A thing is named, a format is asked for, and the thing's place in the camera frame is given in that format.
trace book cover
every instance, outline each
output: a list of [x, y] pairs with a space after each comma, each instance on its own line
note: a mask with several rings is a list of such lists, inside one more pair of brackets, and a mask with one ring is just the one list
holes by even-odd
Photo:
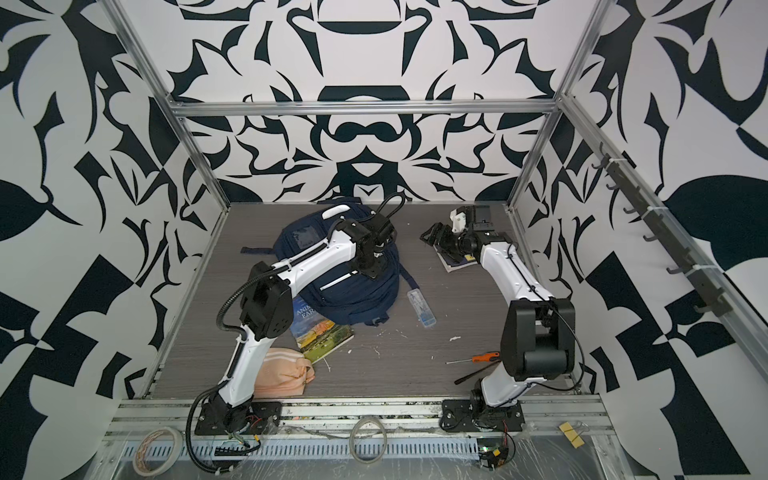
[[437, 253], [438, 258], [440, 259], [440, 262], [445, 267], [445, 271], [449, 273], [451, 273], [453, 270], [462, 269], [465, 266], [475, 265], [478, 262], [472, 255], [464, 255], [464, 258], [462, 258], [462, 261], [455, 262], [448, 255], [438, 252], [437, 248], [435, 248], [435, 252]]
[[355, 333], [349, 325], [337, 325], [320, 315], [303, 298], [293, 299], [293, 323], [290, 332], [299, 351], [314, 363], [347, 343]]

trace patterned wall panel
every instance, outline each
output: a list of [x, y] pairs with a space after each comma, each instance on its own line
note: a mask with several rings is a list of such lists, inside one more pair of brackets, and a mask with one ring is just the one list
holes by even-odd
[[543, 114], [191, 118], [231, 201], [506, 200]]
[[0, 7], [3, 478], [95, 452], [220, 214], [93, 0]]
[[601, 394], [636, 473], [762, 478], [768, 385], [694, 310], [703, 301], [597, 163], [564, 118], [518, 206], [545, 285], [576, 307], [584, 389]]
[[594, 0], [130, 0], [186, 101], [552, 97]]
[[768, 2], [621, 0], [574, 92], [768, 316]]

